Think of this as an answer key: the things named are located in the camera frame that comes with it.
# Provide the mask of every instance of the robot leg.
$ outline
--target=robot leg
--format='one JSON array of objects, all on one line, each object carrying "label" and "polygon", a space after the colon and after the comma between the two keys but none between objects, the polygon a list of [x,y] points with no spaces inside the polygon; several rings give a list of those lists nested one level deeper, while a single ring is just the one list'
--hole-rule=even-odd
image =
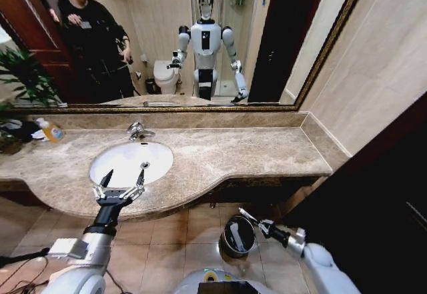
[{"label": "robot leg", "polygon": [[215,69],[196,69],[194,83],[201,99],[211,100],[215,93],[218,72]]}]

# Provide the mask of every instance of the toilet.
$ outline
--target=toilet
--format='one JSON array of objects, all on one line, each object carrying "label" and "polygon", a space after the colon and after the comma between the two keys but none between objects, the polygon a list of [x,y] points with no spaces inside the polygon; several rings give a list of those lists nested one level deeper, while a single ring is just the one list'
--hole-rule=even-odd
[{"label": "toilet", "polygon": [[154,62],[154,81],[160,87],[161,94],[175,94],[176,92],[179,71],[178,68],[167,69],[166,66],[171,63],[171,61]]}]

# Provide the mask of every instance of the silver robot face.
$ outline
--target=silver robot face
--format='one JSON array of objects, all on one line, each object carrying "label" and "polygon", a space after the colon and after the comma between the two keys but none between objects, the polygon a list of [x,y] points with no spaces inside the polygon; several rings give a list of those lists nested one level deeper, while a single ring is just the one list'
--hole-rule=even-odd
[{"label": "silver robot face", "polygon": [[214,0],[197,0],[197,2],[199,3],[201,19],[204,21],[210,19],[214,8]]}]

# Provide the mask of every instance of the black cable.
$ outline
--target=black cable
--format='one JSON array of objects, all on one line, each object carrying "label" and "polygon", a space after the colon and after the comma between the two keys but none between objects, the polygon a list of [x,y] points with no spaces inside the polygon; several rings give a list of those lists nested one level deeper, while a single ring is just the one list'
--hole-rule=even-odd
[{"label": "black cable", "polygon": [[[40,284],[34,284],[34,281],[46,270],[48,264],[49,264],[49,260],[46,257],[43,257],[43,259],[45,260],[45,266],[42,268],[42,270],[40,271],[40,273],[38,273],[32,280],[30,281],[19,281],[18,283],[15,284],[15,286],[8,292],[4,293],[4,294],[18,294],[18,293],[22,293],[22,294],[32,294],[35,293],[35,288],[38,286],[42,286],[45,284],[48,284],[48,280],[40,283]],[[21,264],[21,266],[19,266],[16,271],[14,271],[6,280],[4,280],[4,282],[2,282],[2,284],[0,285],[0,287],[2,287],[8,280],[10,280],[10,278],[12,278],[12,276],[14,276],[14,274],[16,274],[25,264],[27,264],[28,262],[30,262],[31,260],[27,260],[25,261],[23,264]],[[26,283],[26,285],[18,287],[19,284],[21,283]]]},{"label": "black cable", "polygon": [[114,279],[113,275],[111,275],[111,273],[106,270],[107,274],[111,277],[111,280],[113,281],[113,283],[115,284],[115,286],[117,286],[120,290],[120,294],[132,294],[131,292],[125,292],[125,290],[123,289],[123,287],[121,287],[119,285],[119,283]]},{"label": "black cable", "polygon": [[8,280],[10,280],[11,278],[12,278],[12,276],[14,276],[14,274],[16,274],[25,264],[27,264],[28,262],[30,262],[30,259],[28,259],[28,260],[26,260],[24,263],[22,263],[21,264],[21,266],[19,266],[17,269],[16,269],[16,271],[14,271],[8,278],[6,278],[6,280],[4,280],[3,282],[2,282],[2,284],[0,284],[0,288],[4,285],[4,284],[6,284],[6,282],[8,281]]}]

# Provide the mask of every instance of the yellow bottle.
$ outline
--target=yellow bottle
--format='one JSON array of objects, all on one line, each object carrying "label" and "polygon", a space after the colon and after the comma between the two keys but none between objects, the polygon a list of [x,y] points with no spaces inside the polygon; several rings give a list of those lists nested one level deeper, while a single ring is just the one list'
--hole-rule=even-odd
[{"label": "yellow bottle", "polygon": [[41,129],[43,130],[46,137],[50,140],[50,142],[59,142],[64,137],[64,132],[58,126],[45,121],[44,118],[39,118],[35,120]]}]

